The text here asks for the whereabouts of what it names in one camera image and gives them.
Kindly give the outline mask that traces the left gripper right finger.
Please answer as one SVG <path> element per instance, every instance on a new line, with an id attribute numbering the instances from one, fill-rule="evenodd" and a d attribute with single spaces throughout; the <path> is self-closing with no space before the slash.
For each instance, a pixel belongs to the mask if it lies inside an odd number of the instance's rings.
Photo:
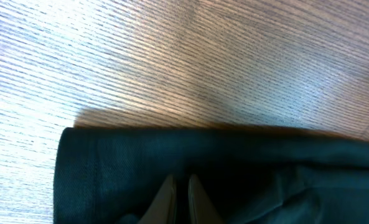
<path id="1" fill-rule="evenodd" d="M 192 174 L 189 179 L 188 198 L 191 224 L 225 223 L 195 174 Z"/>

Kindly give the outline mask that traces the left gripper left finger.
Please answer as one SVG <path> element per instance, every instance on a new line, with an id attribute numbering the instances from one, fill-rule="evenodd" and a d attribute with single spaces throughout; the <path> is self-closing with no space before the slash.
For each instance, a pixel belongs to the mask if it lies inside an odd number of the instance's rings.
<path id="1" fill-rule="evenodd" d="M 168 175 L 138 224 L 173 224 L 177 204 L 177 185 Z"/>

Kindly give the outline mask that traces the black t-shirt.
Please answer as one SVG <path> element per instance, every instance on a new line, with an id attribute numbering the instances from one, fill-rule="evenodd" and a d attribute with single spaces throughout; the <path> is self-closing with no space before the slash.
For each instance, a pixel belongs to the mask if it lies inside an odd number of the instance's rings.
<path id="1" fill-rule="evenodd" d="M 55 223 L 136 223 L 162 184 L 186 223 L 195 183 L 225 223 L 369 223 L 369 142 L 220 129 L 63 131 Z"/>

